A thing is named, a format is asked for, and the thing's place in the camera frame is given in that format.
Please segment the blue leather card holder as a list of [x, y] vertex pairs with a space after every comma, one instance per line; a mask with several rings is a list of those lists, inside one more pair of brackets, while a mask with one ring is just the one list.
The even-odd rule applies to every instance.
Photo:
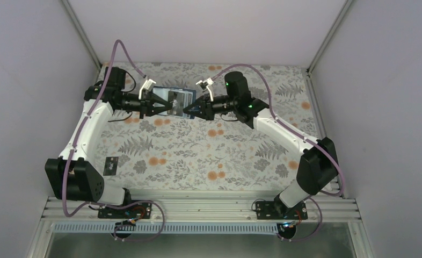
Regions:
[[[181, 88], [166, 88], [166, 87], [154, 87], [152, 92], [158, 95], [159, 97], [162, 97], [164, 99], [168, 99], [168, 95], [170, 91], [176, 91], [179, 93], [185, 94], [185, 100], [184, 100], [184, 107], [188, 106], [189, 104], [193, 103], [196, 100], [197, 93], [195, 90], [190, 89], [181, 89]], [[168, 113], [163, 113], [164, 116], [170, 116]], [[186, 118], [186, 119], [194, 119], [194, 118], [187, 118], [184, 113], [183, 116], [170, 116], [170, 117], [177, 117], [177, 118]]]

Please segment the black credit card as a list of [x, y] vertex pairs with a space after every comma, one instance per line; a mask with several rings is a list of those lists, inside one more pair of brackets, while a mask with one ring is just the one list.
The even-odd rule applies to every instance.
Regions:
[[103, 176], [115, 176], [118, 169], [118, 156], [108, 156], [105, 159]]

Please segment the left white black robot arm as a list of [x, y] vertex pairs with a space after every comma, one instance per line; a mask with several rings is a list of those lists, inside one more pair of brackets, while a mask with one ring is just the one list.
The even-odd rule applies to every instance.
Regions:
[[117, 206], [128, 202], [128, 190], [106, 183], [97, 168], [97, 141], [117, 110], [138, 112], [144, 118], [169, 111], [172, 104], [151, 91], [151, 79], [137, 94], [126, 91], [126, 75], [118, 67], [105, 69], [104, 80], [85, 92], [81, 117], [66, 147], [57, 158], [46, 161], [45, 171], [57, 199]]

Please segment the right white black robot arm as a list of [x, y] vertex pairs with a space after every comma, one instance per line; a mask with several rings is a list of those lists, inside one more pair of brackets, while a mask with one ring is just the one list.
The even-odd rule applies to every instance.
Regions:
[[320, 140], [288, 125], [274, 113], [269, 104], [251, 95], [248, 81], [241, 72], [225, 74], [224, 82], [226, 95], [214, 96], [212, 79], [199, 81], [197, 84], [207, 90], [208, 94], [197, 98], [183, 112], [204, 120], [214, 120], [216, 114], [232, 112], [239, 122], [299, 155], [296, 179], [274, 199], [278, 207], [293, 208], [322, 191], [339, 175], [336, 149], [331, 139]]

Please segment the floral patterned table mat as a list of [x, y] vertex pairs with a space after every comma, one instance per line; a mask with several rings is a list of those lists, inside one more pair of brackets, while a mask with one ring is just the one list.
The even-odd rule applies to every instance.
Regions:
[[[196, 90], [202, 78], [217, 75], [225, 64], [136, 63], [157, 85]], [[291, 125], [318, 137], [302, 69], [296, 66], [254, 66], [272, 94], [274, 111]], [[283, 190], [296, 179], [300, 158], [235, 115], [213, 121], [171, 116], [139, 118], [115, 111], [95, 140], [94, 166], [104, 170], [117, 157], [109, 182], [131, 189], [156, 190]]]

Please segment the aluminium rail frame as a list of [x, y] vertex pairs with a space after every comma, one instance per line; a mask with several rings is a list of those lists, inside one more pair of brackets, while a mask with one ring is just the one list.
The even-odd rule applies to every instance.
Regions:
[[[165, 213], [168, 222], [257, 222], [253, 211], [256, 199], [269, 200], [275, 191], [182, 191], [182, 190], [135, 190], [136, 200], [152, 200]], [[318, 195], [305, 202], [308, 218], [303, 222], [313, 223], [320, 218], [324, 222], [350, 222], [361, 220], [357, 203], [353, 199], [342, 199]]]

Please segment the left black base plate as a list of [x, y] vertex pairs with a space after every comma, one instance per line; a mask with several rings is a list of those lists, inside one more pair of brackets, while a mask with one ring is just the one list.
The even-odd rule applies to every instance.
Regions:
[[139, 200], [132, 200], [130, 207], [124, 209], [114, 209], [111, 207], [102, 207], [98, 209], [98, 218], [100, 219], [150, 219], [152, 204]]

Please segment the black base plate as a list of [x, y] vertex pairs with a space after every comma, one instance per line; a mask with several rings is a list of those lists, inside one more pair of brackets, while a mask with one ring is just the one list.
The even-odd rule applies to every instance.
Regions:
[[259, 220], [299, 220], [307, 219], [307, 208], [300, 201], [293, 208], [288, 208], [281, 202], [257, 199], [251, 206]]
[[102, 207], [98, 209], [98, 218], [100, 219], [150, 219], [152, 204], [139, 200], [132, 200], [130, 207], [124, 209], [114, 209], [111, 207]]

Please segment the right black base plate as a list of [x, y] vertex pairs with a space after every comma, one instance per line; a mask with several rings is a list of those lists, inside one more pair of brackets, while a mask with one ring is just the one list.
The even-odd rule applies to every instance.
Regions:
[[293, 208], [288, 208], [281, 202], [257, 199], [251, 206], [259, 220], [299, 220], [307, 219], [307, 208], [300, 201]]

